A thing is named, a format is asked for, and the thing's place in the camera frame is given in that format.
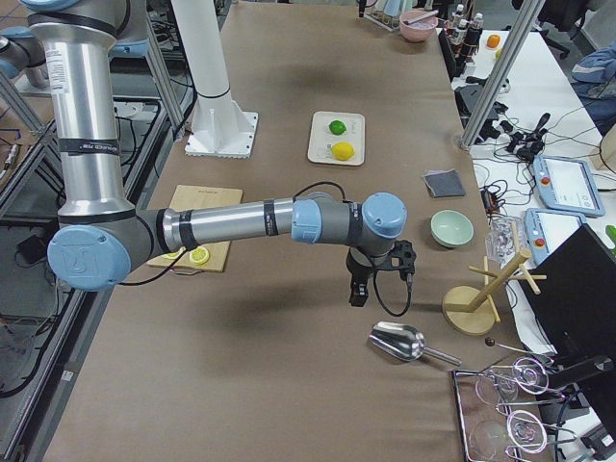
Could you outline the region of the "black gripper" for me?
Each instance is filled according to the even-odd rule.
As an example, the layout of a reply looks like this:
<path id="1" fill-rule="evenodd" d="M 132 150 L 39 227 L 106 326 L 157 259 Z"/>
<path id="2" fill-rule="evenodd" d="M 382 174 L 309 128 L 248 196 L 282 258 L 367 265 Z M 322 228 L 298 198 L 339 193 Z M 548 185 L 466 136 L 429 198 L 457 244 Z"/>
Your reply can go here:
<path id="1" fill-rule="evenodd" d="M 349 304 L 364 306 L 369 299 L 368 284 L 377 274 L 374 258 L 362 248 L 350 248 L 346 257 L 346 268 L 351 274 Z"/>

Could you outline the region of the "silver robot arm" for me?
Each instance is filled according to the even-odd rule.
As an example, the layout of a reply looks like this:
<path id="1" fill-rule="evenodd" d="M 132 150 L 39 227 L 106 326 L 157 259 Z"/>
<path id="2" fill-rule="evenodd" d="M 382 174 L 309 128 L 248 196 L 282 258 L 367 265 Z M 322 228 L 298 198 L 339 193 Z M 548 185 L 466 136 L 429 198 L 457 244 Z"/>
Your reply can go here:
<path id="1" fill-rule="evenodd" d="M 415 255 L 400 236 L 407 211 L 388 192 L 362 203 L 303 190 L 236 206 L 138 211 L 124 192 L 110 55 L 117 45 L 146 48 L 145 4 L 30 1 L 26 7 L 30 29 L 45 51 L 61 153 L 65 203 L 47 259 L 64 282 L 104 291 L 158 255 L 286 233 L 297 242 L 347 247 L 354 306 L 376 291 L 382 271 L 411 279 Z"/>
<path id="2" fill-rule="evenodd" d="M 25 26 L 12 26 L 1 31 L 1 72 L 14 79 L 21 72 L 31 86 L 47 89 L 49 80 L 42 43 Z"/>

